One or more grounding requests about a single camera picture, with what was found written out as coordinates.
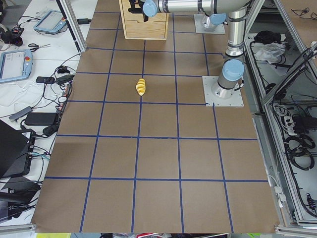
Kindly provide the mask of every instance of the table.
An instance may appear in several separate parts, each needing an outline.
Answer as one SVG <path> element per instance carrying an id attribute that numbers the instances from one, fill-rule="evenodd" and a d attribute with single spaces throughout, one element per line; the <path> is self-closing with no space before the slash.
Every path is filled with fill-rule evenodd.
<path id="1" fill-rule="evenodd" d="M 94 9 L 97 4 L 97 0 L 72 0 L 71 1 L 73 10 L 77 18 L 88 18 L 93 17 Z M 55 1 L 51 0 L 32 0 L 24 15 L 27 16 L 36 16 L 36 12 L 41 11 L 44 7 L 49 9 L 58 10 L 58 6 Z M 22 18 L 19 23 L 26 21 L 27 18 Z M 11 46 L 7 51 L 13 51 L 18 49 L 28 49 L 28 44 L 36 43 L 38 45 L 51 44 L 49 48 L 38 49 L 33 53 L 33 66 L 32 72 L 28 79 L 21 81 L 14 81 L 9 83 L 0 84 L 0 117 L 9 115 L 19 110 L 35 105 L 40 99 L 43 93 L 43 85 L 37 84 L 35 82 L 38 76 L 50 76 L 56 67 L 60 66 L 66 59 L 72 57 L 73 55 L 78 54 L 73 39 L 69 33 L 69 30 L 62 32 L 56 35 L 41 35 L 34 31 L 33 26 L 36 24 L 35 21 L 27 22 L 22 25 L 25 28 L 22 38 L 23 45 L 21 47 Z M 84 38 L 87 37 L 88 30 L 90 25 L 80 25 L 82 34 Z M 67 65 L 73 69 L 77 68 L 80 57 L 76 56 L 66 62 L 64 65 Z M 61 90 L 58 85 L 54 84 L 52 86 L 54 93 L 50 86 L 46 89 L 46 96 L 51 99 L 55 99 L 56 96 L 61 95 Z M 38 107 L 45 106 L 49 103 L 48 100 L 41 100 L 38 104 Z M 52 103 L 47 107 L 34 109 L 35 112 L 55 112 L 55 104 Z M 15 129 L 20 129 L 20 121 L 23 118 L 20 118 L 18 122 L 11 122 L 8 117 L 2 118 L 4 122 L 9 124 Z M 33 126 L 33 129 L 37 133 L 41 133 L 44 126 Z M 35 145 L 49 150 L 50 146 L 54 141 L 54 135 L 49 138 L 36 139 Z M 48 166 L 48 161 L 44 160 L 43 172 L 41 177 L 39 175 L 42 170 L 42 160 L 33 159 L 31 163 L 30 172 L 25 177 L 29 180 L 40 180 L 42 181 L 45 176 L 45 172 Z M 23 212 L 19 218 L 13 218 L 6 222 L 1 223 L 1 226 L 12 226 L 12 225 L 24 225 L 31 223 L 31 218 L 33 216 L 34 209 Z"/>

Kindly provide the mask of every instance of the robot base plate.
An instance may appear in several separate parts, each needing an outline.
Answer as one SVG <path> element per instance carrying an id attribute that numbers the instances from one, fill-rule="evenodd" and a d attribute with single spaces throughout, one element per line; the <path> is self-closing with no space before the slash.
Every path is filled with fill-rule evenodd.
<path id="1" fill-rule="evenodd" d="M 218 25 L 213 30 L 203 27 L 202 25 L 203 17 L 204 16 L 201 14 L 194 14 L 196 33 L 204 33 L 204 34 L 225 34 L 226 33 L 224 30 L 223 24 Z"/>
<path id="2" fill-rule="evenodd" d="M 234 91 L 231 98 L 222 99 L 212 93 L 211 87 L 218 80 L 218 76 L 203 76 L 205 103 L 207 107 L 243 107 L 240 90 Z"/>

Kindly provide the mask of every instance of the wooden crate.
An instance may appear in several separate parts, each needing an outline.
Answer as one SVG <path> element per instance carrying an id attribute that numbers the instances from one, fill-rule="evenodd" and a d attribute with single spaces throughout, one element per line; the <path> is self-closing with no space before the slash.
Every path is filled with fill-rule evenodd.
<path id="1" fill-rule="evenodd" d="M 142 14 L 132 14 L 129 0 L 119 0 L 124 37 L 126 39 L 166 40 L 168 27 L 168 14 L 158 13 L 143 21 Z"/>

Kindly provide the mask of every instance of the blue tape grid line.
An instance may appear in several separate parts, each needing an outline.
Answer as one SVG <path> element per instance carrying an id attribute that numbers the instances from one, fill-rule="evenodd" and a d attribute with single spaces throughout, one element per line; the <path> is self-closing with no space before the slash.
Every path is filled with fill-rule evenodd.
<path id="1" fill-rule="evenodd" d="M 118 24 L 117 24 L 117 32 L 115 34 L 115 39 L 114 39 L 114 43 L 113 43 L 113 49 L 115 48 L 115 44 L 116 44 L 116 40 L 117 40 L 117 36 L 118 36 L 118 28 L 119 28 L 119 24 L 120 24 L 120 19 L 121 19 L 121 16 L 119 16 L 119 20 L 118 20 Z M 112 51 L 112 55 L 111 55 L 109 72 L 111 71 L 113 55 L 114 55 L 114 51 Z M 108 79 L 107 79 L 107 83 L 106 83 L 104 101 L 106 100 L 106 94 L 107 94 L 107 89 L 108 89 L 109 77 L 110 77 L 110 75 L 108 75 Z M 94 161 L 95 161 L 95 156 L 96 156 L 96 151 L 97 151 L 97 144 L 98 144 L 98 138 L 99 138 L 99 133 L 100 133 L 102 119 L 103 119 L 104 108 L 105 108 L 105 102 L 103 102 L 102 110 L 101 110 L 101 113 L 100 113 L 100 120 L 99 120 L 97 136 L 96 136 L 96 143 L 95 143 L 95 148 L 94 148 L 94 153 L 93 153 L 93 159 L 92 159 L 92 162 L 91 162 L 89 178 L 88 178 L 88 185 L 87 185 L 87 191 L 86 191 L 86 196 L 85 196 L 85 203 L 84 203 L 83 214 L 82 214 L 81 223 L 80 223 L 80 229 L 79 229 L 80 233 L 83 231 L 83 225 L 84 225 L 84 220 L 85 220 L 85 213 L 86 213 L 86 207 L 87 207 L 87 201 L 88 201 L 91 177 L 92 177 L 93 168 L 94 168 Z"/>
<path id="2" fill-rule="evenodd" d="M 109 49 L 109 48 L 99 48 L 99 47 L 87 47 L 92 50 L 102 50 L 102 51 L 127 51 L 127 52 L 144 52 L 143 50 L 128 50 L 128 49 Z M 200 54 L 200 55 L 223 55 L 221 52 L 219 53 L 209 53 L 209 52 L 192 52 L 192 51 L 151 51 L 145 50 L 145 52 L 154 52 L 154 53 L 177 53 L 177 54 Z"/>
<path id="3" fill-rule="evenodd" d="M 140 73 L 106 73 L 106 72 L 76 72 L 82 74 L 110 74 L 110 75 L 141 75 Z M 153 73 L 145 73 L 144 76 L 171 76 L 174 77 L 174 74 L 153 74 Z M 200 78 L 201 75 L 176 75 L 177 77 L 196 77 Z"/>
<path id="4" fill-rule="evenodd" d="M 185 232 L 184 227 L 184 212 L 183 212 L 183 192 L 182 192 L 182 171 L 181 171 L 181 156 L 180 156 L 180 143 L 179 143 L 179 113 L 178 113 L 178 90 L 177 90 L 177 68 L 176 68 L 176 46 L 175 46 L 175 24 L 174 15 L 172 16 L 173 21 L 173 49 L 174 49 L 174 72 L 175 72 L 175 90 L 176 90 L 176 121 L 177 121 L 177 150 L 178 150 L 178 176 L 179 176 L 179 198 L 180 198 L 180 219 L 182 233 Z"/>
<path id="5" fill-rule="evenodd" d="M 144 46 L 143 46 L 143 62 L 142 62 L 142 76 L 141 76 L 142 78 L 144 76 L 145 46 L 146 46 L 146 41 L 144 41 Z M 135 156 L 131 233 L 134 232 L 135 200 L 136 200 L 136 186 L 137 186 L 137 172 L 138 172 L 138 159 L 139 159 L 141 119 L 142 119 L 142 97 L 140 97 L 140 114 L 139 114 L 139 123 L 138 123 L 138 138 L 137 138 L 137 149 L 136 149 L 136 156 Z"/>
<path id="6" fill-rule="evenodd" d="M 257 141 L 255 138 L 199 138 L 199 137 L 158 137 L 158 136 L 133 136 L 133 135 L 79 135 L 79 134 L 58 134 L 60 137 L 105 137 L 105 138 L 134 138 L 134 139 L 180 139 L 180 140 L 241 140 Z"/>
<path id="7" fill-rule="evenodd" d="M 122 181 L 186 181 L 186 182 L 268 182 L 265 179 L 199 179 L 199 178 L 104 178 L 104 177 L 56 177 L 45 176 L 45 179 L 71 179 L 71 180 L 122 180 Z"/>
<path id="8" fill-rule="evenodd" d="M 227 184 L 226 184 L 226 179 L 225 179 L 225 175 L 224 175 L 223 161 L 222 161 L 222 155 L 221 155 L 221 147 L 220 147 L 218 126 L 217 126 L 216 110 L 215 110 L 214 107 L 212 108 L 212 110 L 213 110 L 214 124 L 215 124 L 215 128 L 216 128 L 217 143 L 218 143 L 218 150 L 219 150 L 219 157 L 220 157 L 220 164 L 221 164 L 224 192 L 225 192 L 227 209 L 228 209 L 228 215 L 229 215 L 230 228 L 231 228 L 231 233 L 234 233 L 233 224 L 232 224 L 232 217 L 231 217 L 231 211 L 230 211 L 229 198 L 228 198 Z"/>

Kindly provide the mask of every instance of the white cable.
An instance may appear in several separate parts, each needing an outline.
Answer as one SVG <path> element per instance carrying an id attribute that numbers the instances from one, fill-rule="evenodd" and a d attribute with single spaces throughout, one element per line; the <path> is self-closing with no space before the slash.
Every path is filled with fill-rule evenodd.
<path id="1" fill-rule="evenodd" d="M 279 185 L 279 183 L 277 182 L 276 178 L 274 178 L 272 175 L 267 175 L 267 176 L 270 177 L 270 178 L 272 178 L 272 179 L 275 181 L 276 185 L 280 187 L 280 185 Z"/>

